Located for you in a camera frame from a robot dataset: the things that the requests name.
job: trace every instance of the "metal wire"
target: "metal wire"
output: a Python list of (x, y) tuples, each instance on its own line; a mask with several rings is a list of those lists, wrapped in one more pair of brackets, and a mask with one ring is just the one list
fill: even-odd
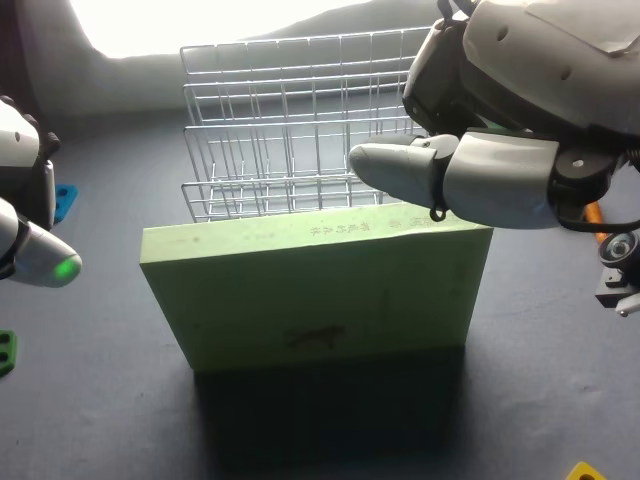
[(348, 154), (425, 132), (402, 88), (429, 28), (183, 47), (195, 222), (381, 204)]

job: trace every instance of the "metal wire rack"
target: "metal wire rack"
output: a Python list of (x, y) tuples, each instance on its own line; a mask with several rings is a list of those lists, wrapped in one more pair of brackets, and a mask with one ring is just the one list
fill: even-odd
[(402, 85), (429, 27), (183, 47), (195, 222), (396, 201), (347, 160), (382, 133), (425, 132)]

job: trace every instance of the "green box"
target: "green box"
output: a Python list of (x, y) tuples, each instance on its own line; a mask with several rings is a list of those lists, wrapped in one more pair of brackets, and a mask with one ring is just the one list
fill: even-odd
[(145, 229), (197, 372), (464, 344), (492, 229), (391, 204)]

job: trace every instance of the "green book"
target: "green book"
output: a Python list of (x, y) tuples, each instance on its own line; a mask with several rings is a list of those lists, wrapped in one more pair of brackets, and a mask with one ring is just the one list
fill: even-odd
[(405, 203), (144, 230), (197, 372), (464, 345), (492, 229)]

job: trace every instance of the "yellow plastic piece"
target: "yellow plastic piece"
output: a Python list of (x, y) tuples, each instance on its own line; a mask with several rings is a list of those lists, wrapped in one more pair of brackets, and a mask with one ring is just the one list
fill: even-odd
[(591, 465), (580, 462), (567, 477), (567, 480), (607, 480)]

